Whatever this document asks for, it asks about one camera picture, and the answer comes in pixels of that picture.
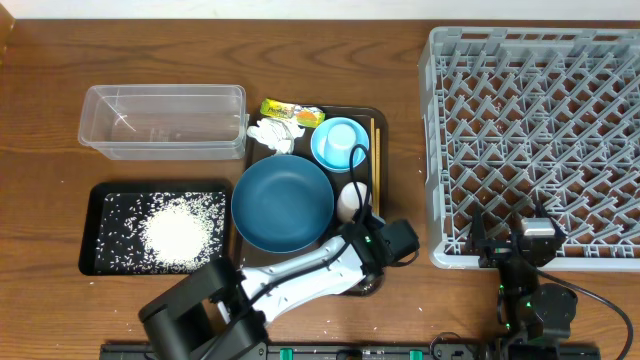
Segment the pink plastic cup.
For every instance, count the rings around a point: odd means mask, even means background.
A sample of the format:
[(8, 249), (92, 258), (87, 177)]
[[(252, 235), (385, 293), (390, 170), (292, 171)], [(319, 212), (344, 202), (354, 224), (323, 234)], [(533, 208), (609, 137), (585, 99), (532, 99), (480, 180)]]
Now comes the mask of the pink plastic cup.
[(341, 223), (353, 223), (353, 217), (364, 204), (365, 197), (370, 194), (368, 187), (362, 182), (346, 184), (336, 202), (337, 218)]

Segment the light blue plastic cup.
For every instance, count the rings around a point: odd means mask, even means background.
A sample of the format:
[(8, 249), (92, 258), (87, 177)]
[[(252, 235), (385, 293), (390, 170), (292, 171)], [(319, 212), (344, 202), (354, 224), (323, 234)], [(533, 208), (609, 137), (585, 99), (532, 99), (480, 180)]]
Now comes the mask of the light blue plastic cup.
[(357, 144), (357, 134), (348, 123), (332, 126), (326, 136), (324, 159), (332, 167), (346, 167), (351, 149)]

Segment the small light blue saucer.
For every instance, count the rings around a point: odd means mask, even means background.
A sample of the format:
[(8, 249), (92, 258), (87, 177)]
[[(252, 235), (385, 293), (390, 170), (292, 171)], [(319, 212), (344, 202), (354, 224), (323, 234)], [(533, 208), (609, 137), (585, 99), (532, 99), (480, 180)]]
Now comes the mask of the small light blue saucer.
[(346, 117), (325, 120), (311, 136), (313, 157), (334, 173), (349, 171), (351, 151), (356, 145), (369, 149), (368, 132), (357, 121)]

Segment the large dark blue plate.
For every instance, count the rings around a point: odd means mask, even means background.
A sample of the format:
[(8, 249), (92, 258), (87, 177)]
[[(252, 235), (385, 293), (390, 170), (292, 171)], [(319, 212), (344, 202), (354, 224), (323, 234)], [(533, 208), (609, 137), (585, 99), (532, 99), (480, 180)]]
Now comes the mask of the large dark blue plate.
[(249, 244), (269, 253), (292, 253), (325, 233), (334, 216), (334, 192), (313, 162), (295, 155), (270, 156), (243, 173), (231, 210)]

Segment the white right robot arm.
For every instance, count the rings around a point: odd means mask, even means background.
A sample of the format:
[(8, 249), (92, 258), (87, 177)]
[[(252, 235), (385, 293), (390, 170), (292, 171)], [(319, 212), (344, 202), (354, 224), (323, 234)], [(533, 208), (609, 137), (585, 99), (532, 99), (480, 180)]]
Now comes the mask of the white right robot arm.
[(482, 211), (475, 211), (466, 249), (479, 256), (479, 267), (499, 271), (497, 317), (507, 329), (482, 347), (480, 359), (560, 357), (560, 343), (571, 334), (577, 295), (557, 283), (542, 284), (539, 270), (556, 257), (565, 239), (541, 204), (533, 217), (516, 222), (506, 240), (491, 238)]

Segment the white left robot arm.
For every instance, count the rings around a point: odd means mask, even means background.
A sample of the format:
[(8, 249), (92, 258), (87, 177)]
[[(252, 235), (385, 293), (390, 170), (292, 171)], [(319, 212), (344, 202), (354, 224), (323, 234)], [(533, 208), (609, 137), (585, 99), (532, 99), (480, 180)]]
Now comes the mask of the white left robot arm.
[(380, 274), (392, 258), (390, 244), (377, 228), (347, 224), (322, 247), (271, 266), (237, 269), (215, 259), (138, 316), (161, 359), (238, 359), (283, 313)]

